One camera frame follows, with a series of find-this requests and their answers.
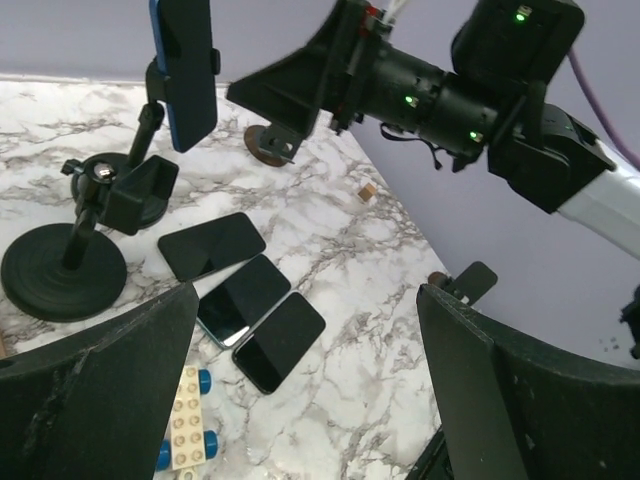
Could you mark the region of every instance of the wire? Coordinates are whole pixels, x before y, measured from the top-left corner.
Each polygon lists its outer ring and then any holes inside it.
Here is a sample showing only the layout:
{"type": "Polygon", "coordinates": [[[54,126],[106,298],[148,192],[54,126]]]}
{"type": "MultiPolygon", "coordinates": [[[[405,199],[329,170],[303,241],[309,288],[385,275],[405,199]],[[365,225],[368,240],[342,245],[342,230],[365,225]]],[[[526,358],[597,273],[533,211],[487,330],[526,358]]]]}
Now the wire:
{"type": "Polygon", "coordinates": [[[444,148],[436,147],[433,143],[428,142],[427,140],[423,140],[419,137],[401,137],[399,135],[395,135],[390,133],[388,130],[392,130],[393,126],[389,123],[381,123],[380,124],[380,135],[382,135],[385,139],[391,140],[392,142],[422,142],[429,147],[431,151],[431,156],[433,157],[433,165],[436,170],[440,170],[442,168],[442,163],[438,160],[438,156],[436,155],[440,151],[444,151],[444,148]]]}
{"type": "Polygon", "coordinates": [[[596,114],[598,121],[602,124],[604,131],[607,132],[607,135],[609,135],[609,138],[613,142],[613,145],[631,165],[633,165],[637,170],[640,171],[640,156],[631,151],[620,134],[616,131],[613,123],[611,122],[611,119],[604,111],[600,100],[598,100],[597,95],[591,88],[591,85],[589,85],[584,70],[582,69],[582,65],[580,64],[576,52],[573,49],[569,52],[569,63],[571,64],[571,69],[573,70],[573,73],[578,80],[578,84],[580,85],[582,93],[584,93],[584,96],[587,97],[587,102],[589,102],[593,113],[596,114]]]}
{"type": "Polygon", "coordinates": [[[384,16],[382,17],[382,23],[394,23],[407,3],[409,3],[409,0],[389,0],[389,6],[387,7],[386,11],[384,12],[384,16]]]}

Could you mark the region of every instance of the small wooden block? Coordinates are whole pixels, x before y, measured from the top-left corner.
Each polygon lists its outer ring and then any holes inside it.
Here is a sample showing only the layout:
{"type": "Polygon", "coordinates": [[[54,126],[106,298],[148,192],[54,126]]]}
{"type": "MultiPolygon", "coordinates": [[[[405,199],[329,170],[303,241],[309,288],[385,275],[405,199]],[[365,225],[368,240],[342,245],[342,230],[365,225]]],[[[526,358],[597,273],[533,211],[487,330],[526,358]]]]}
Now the small wooden block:
{"type": "Polygon", "coordinates": [[[376,194],[376,192],[377,192],[376,187],[374,187],[370,183],[367,183],[365,187],[362,190],[360,190],[360,193],[358,193],[358,196],[365,202],[368,202],[376,194]]]}

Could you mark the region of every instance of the stand pole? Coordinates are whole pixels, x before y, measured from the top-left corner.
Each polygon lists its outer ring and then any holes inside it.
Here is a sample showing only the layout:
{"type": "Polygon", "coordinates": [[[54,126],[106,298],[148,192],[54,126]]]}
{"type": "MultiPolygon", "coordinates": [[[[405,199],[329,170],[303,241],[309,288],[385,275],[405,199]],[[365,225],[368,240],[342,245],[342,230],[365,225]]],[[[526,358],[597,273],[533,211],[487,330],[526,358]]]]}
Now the stand pole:
{"type": "Polygon", "coordinates": [[[155,100],[150,100],[140,112],[138,121],[140,127],[136,132],[136,136],[129,150],[129,156],[127,158],[127,166],[133,170],[138,167],[144,161],[153,141],[153,137],[164,120],[164,107],[155,100]]]}
{"type": "Polygon", "coordinates": [[[71,231],[71,238],[62,257],[62,266],[67,270],[77,270],[82,265],[82,260],[89,247],[98,215],[89,208],[83,210],[71,231]]]}

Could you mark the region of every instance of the white cable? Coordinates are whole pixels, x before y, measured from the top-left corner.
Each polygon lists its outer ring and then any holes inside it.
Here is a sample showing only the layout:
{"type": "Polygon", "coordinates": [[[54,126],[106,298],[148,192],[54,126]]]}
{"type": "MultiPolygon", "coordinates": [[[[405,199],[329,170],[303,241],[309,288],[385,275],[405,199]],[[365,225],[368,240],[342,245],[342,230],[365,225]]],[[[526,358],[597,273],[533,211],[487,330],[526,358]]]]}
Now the white cable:
{"type": "Polygon", "coordinates": [[[382,17],[382,23],[394,23],[407,3],[409,3],[409,0],[389,0],[389,6],[382,17]]]}

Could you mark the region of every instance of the blue smartphone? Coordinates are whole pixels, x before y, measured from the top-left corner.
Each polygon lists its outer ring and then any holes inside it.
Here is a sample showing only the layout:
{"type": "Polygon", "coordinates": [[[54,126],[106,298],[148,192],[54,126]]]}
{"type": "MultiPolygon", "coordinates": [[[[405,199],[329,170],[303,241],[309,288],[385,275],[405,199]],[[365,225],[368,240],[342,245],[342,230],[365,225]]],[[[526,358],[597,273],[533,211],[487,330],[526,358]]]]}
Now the blue smartphone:
{"type": "Polygon", "coordinates": [[[150,0],[149,10],[158,69],[171,79],[173,148],[184,153],[218,121],[209,0],[150,0]]]}

